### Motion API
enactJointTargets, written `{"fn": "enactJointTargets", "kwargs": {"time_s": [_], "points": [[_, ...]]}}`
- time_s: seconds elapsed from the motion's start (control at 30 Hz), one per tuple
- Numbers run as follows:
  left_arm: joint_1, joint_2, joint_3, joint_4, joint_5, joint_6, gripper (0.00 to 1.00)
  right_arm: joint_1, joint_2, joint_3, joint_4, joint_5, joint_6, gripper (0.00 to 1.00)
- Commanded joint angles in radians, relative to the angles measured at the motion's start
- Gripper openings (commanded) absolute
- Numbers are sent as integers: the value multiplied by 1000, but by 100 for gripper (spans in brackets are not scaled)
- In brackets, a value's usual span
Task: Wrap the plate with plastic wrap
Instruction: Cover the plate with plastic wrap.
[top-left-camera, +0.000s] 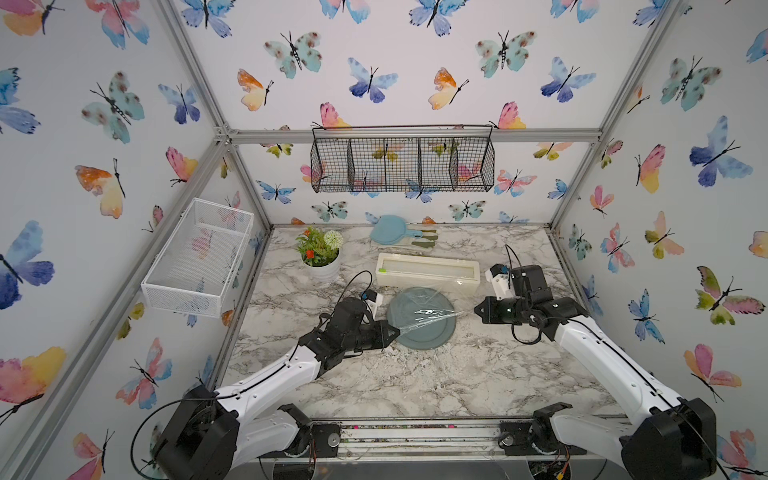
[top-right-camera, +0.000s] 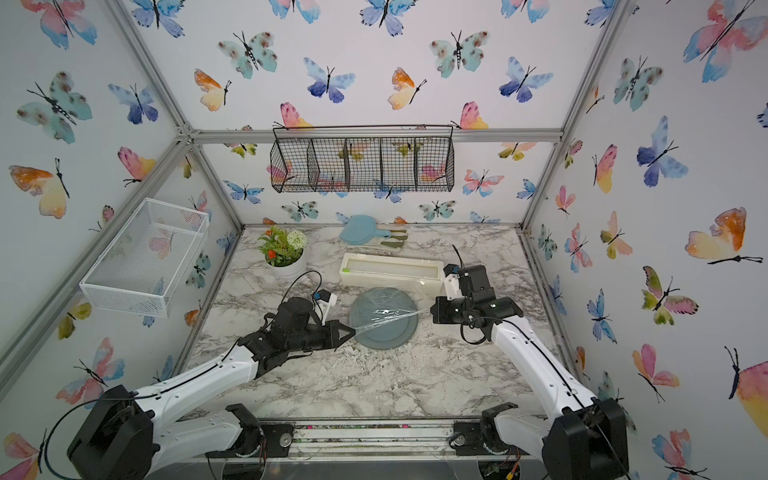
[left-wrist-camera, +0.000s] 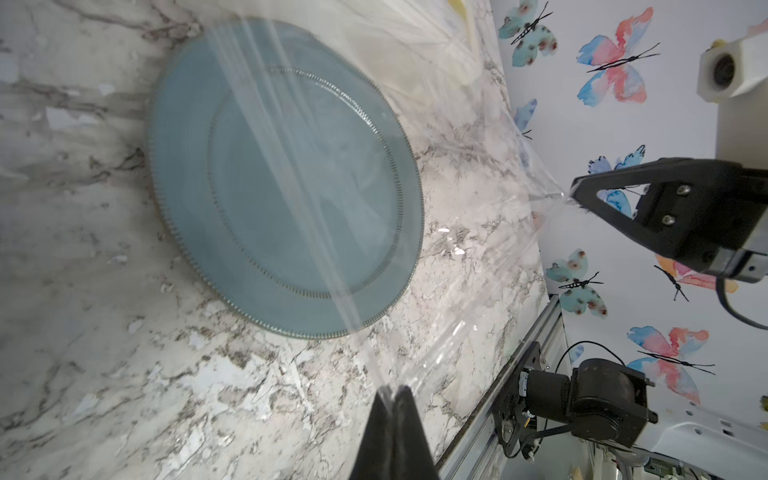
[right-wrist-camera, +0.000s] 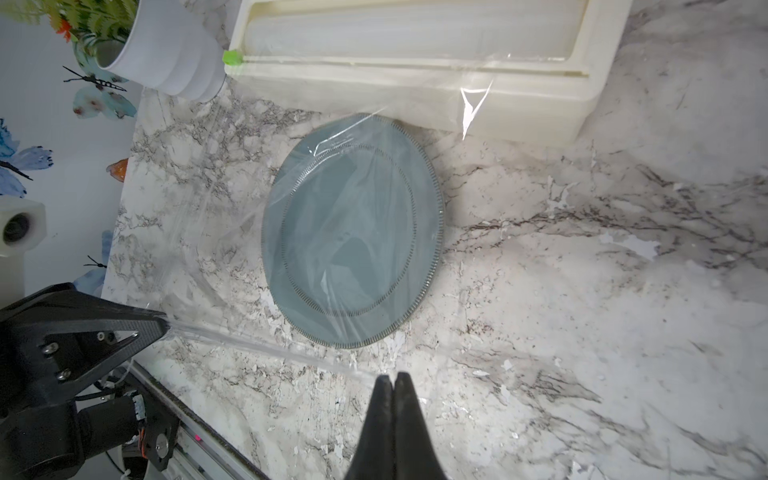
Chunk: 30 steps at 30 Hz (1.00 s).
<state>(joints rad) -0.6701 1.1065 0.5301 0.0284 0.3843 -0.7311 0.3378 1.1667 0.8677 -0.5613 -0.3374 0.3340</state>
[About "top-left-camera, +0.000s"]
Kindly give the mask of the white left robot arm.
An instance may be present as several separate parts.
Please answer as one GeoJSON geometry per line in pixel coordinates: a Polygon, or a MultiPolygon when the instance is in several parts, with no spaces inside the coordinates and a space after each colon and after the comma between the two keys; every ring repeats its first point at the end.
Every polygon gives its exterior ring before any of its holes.
{"type": "Polygon", "coordinates": [[[313,457],[310,419],[284,397],[346,358],[389,346],[398,328],[375,317],[383,298],[371,289],[340,300],[277,361],[232,385],[197,386],[181,401],[152,449],[168,479],[223,479],[266,454],[313,457]]]}

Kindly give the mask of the cream plastic wrap dispenser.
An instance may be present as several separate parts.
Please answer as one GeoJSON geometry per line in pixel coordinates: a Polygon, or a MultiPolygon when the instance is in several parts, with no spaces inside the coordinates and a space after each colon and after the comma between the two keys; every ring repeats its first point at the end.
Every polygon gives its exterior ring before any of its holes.
{"type": "Polygon", "coordinates": [[[448,288],[474,294],[481,285],[477,261],[381,253],[375,269],[379,286],[448,288]]]}

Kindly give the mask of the blue-grey round plate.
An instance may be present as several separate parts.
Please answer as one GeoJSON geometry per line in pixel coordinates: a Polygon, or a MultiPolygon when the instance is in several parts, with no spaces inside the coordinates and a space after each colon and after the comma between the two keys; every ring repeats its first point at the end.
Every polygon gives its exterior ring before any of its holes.
{"type": "Polygon", "coordinates": [[[451,301],[432,288],[412,287],[399,292],[387,307],[388,323],[400,331],[397,342],[413,350],[433,350],[453,335],[457,311],[451,301]]]}

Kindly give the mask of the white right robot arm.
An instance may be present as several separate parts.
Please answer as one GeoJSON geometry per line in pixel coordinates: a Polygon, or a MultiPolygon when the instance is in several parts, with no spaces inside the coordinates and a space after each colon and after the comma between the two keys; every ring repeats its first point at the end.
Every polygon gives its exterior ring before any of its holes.
{"type": "Polygon", "coordinates": [[[531,326],[538,340],[558,344],[614,398],[621,419],[576,414],[556,402],[536,410],[527,433],[505,431],[544,455],[568,447],[596,454],[632,479],[707,479],[719,467],[716,415],[703,400],[688,400],[628,357],[570,297],[553,297],[537,265],[496,264],[485,273],[494,293],[475,306],[483,323],[531,326]]]}

